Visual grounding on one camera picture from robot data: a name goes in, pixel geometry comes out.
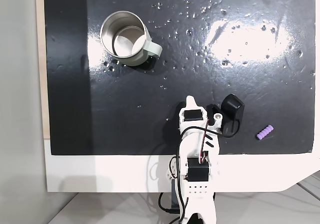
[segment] purple toy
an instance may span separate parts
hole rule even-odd
[[[259,140],[262,140],[266,135],[268,135],[274,128],[271,125],[268,125],[265,129],[263,129],[256,137]]]

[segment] white wall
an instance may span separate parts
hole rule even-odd
[[[48,223],[74,196],[47,193],[35,0],[0,0],[0,223]]]

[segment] mug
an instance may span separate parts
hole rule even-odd
[[[162,47],[151,41],[148,29],[134,13],[118,11],[106,18],[100,40],[106,51],[128,66],[137,66],[149,56],[159,57]]]

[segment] black cable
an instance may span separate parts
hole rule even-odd
[[[170,213],[170,214],[180,214],[180,210],[179,209],[168,209],[168,208],[164,208],[162,205],[161,205],[161,198],[162,198],[162,195],[164,193],[161,192],[160,195],[159,195],[159,199],[158,199],[158,205],[160,207],[161,210],[167,212],[167,213]]]
[[[177,217],[177,218],[175,218],[175,219],[173,219],[172,221],[170,221],[170,223],[169,224],[173,224],[175,221],[177,221],[177,220],[179,220],[179,216]]]
[[[212,130],[208,130],[208,129],[205,129],[205,128],[202,128],[202,127],[198,127],[198,126],[190,126],[190,127],[188,127],[188,128],[186,128],[182,133],[181,133],[181,135],[180,135],[180,143],[179,143],[179,145],[178,145],[178,149],[177,149],[177,153],[176,153],[176,176],[177,176],[177,187],[178,187],[178,196],[179,196],[179,199],[180,199],[180,203],[181,203],[181,205],[182,205],[182,215],[181,215],[181,218],[179,219],[179,223],[181,223],[182,222],[182,220],[184,219],[184,214],[185,214],[185,209],[186,209],[186,207],[185,207],[185,204],[184,204],[184,201],[183,201],[183,198],[182,198],[182,194],[181,194],[181,186],[180,186],[180,167],[179,167],[179,151],[180,151],[180,145],[181,145],[181,142],[182,142],[182,138],[183,138],[183,136],[184,136],[184,134],[188,131],[188,130],[190,130],[190,129],[198,129],[198,130],[203,130],[203,131],[206,131],[206,132],[209,132],[209,133],[212,133],[212,134],[215,134],[215,135],[217,135],[217,136],[222,136],[222,137],[225,137],[225,138],[231,138],[231,137],[233,137],[238,131],[239,131],[239,127],[238,127],[238,130],[234,133],[234,134],[232,134],[232,135],[223,135],[223,134],[221,134],[221,133],[218,133],[218,132],[215,132],[215,131],[212,131]]]

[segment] gray floor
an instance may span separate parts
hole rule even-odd
[[[320,174],[302,182],[320,194]],[[50,224],[169,223],[176,215],[158,208],[158,193],[79,193]],[[169,206],[169,196],[163,205]],[[283,192],[218,193],[217,224],[319,224],[320,201],[294,185]]]

